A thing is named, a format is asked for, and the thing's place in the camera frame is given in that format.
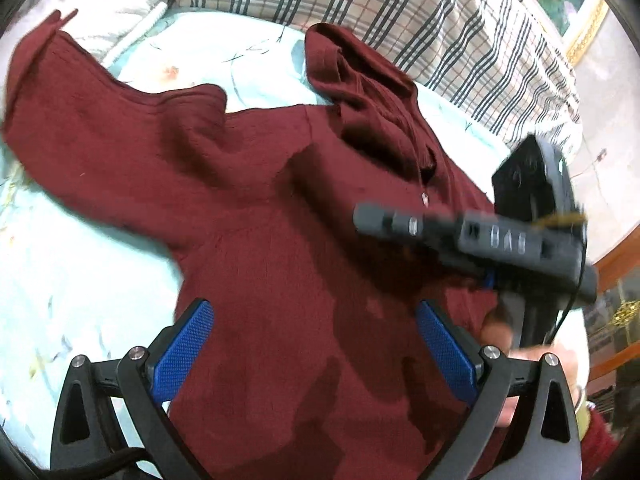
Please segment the person's right hand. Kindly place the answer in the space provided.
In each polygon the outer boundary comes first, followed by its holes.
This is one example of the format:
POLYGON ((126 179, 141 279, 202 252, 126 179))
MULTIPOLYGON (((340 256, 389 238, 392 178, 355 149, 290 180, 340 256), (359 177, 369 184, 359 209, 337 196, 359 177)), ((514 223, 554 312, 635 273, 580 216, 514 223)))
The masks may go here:
POLYGON ((528 348, 514 346, 514 328, 512 315, 502 304, 489 311, 483 320, 478 343, 480 355, 484 356, 486 347, 495 347, 500 356, 490 365, 500 364, 506 360, 511 385, 508 396, 496 422, 497 428, 511 426, 513 417, 518 417, 518 402, 525 393, 536 393, 536 382, 540 379, 540 372, 546 366, 562 372, 564 378, 558 382, 562 393, 570 394, 570 405, 575 414, 579 440, 587 434, 591 421, 591 411, 587 402, 586 385, 589 376, 589 351, 587 344, 584 316, 578 312, 579 318, 570 314, 568 327, 562 326, 552 344, 540 344, 528 348))

